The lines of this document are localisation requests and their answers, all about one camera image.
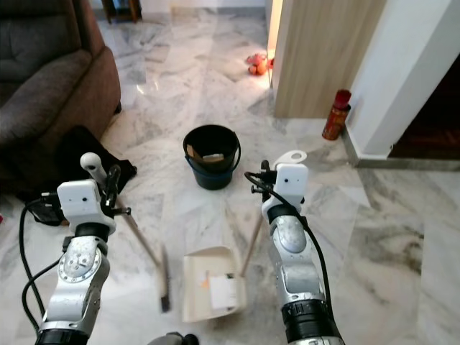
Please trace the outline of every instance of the red bottle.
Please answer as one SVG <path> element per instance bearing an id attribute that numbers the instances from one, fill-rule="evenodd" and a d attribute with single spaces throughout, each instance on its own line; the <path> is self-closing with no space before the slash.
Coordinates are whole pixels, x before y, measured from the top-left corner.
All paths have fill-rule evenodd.
<path id="1" fill-rule="evenodd" d="M 323 138 L 327 140 L 335 140 L 339 137 L 340 132 L 345 127 L 345 119 L 350 112 L 348 102 L 351 98 L 351 92 L 348 90 L 339 90 L 336 94 L 336 99 L 333 102 L 331 112 L 329 113 L 328 121 L 323 130 Z"/>

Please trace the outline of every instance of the sofa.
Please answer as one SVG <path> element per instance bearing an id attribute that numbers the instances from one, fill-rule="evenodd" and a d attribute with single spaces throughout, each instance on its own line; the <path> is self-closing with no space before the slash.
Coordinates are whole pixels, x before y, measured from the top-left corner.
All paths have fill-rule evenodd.
<path id="1" fill-rule="evenodd" d="M 0 0 L 0 192 L 62 180 L 60 141 L 100 139 L 120 82 L 87 0 Z"/>

